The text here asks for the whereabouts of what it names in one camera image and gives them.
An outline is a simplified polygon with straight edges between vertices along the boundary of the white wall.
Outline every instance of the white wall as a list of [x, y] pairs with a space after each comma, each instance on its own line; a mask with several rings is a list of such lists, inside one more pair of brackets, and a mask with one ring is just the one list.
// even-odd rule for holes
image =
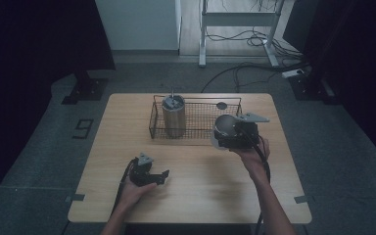
[[180, 0], [96, 0], [111, 50], [178, 50]]

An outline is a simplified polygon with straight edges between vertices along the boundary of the wire mesh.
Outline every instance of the wire mesh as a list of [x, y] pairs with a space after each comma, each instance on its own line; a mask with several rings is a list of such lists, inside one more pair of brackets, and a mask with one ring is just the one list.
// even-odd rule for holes
[[[170, 129], [165, 127], [162, 100], [158, 101], [157, 97], [164, 96], [154, 96], [149, 124], [152, 139], [210, 139], [216, 118], [221, 115], [238, 116], [242, 112], [241, 98], [184, 98], [186, 128]], [[184, 134], [170, 136], [170, 130], [184, 130]]]

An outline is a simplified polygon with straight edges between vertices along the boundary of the container lid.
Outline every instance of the container lid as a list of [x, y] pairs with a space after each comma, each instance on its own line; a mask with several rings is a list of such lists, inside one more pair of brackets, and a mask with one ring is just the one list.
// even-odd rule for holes
[[184, 106], [184, 99], [180, 95], [165, 96], [163, 107], [167, 110], [179, 110]]

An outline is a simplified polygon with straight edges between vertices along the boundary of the gray floor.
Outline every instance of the gray floor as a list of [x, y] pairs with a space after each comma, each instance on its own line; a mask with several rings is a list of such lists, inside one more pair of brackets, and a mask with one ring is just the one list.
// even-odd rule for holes
[[[135, 63], [118, 61], [116, 71], [90, 73], [109, 79], [101, 101], [61, 105], [75, 79], [70, 75], [54, 83], [47, 112], [0, 185], [0, 234], [62, 234], [69, 197], [110, 94], [168, 92], [170, 85], [181, 93], [200, 92], [214, 75], [237, 65], [235, 60], [215, 59], [199, 69], [195, 58], [121, 59]], [[239, 73], [243, 84], [266, 81], [270, 75], [254, 69]], [[296, 225], [299, 234], [376, 234], [376, 148], [345, 109], [297, 101], [280, 74], [240, 91], [273, 96], [313, 217], [310, 224]], [[210, 84], [206, 92], [234, 92], [232, 73]], [[94, 119], [88, 138], [73, 139], [82, 134], [75, 129], [77, 122], [86, 118]], [[70, 223], [65, 234], [98, 234], [102, 227]]]

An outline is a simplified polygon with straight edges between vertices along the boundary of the black curtain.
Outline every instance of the black curtain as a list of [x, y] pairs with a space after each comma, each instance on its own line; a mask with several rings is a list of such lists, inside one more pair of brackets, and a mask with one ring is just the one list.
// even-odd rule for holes
[[75, 71], [114, 70], [94, 0], [0, 1], [0, 181]]
[[311, 83], [324, 78], [376, 146], [376, 1], [297, 0], [285, 39], [309, 59]]

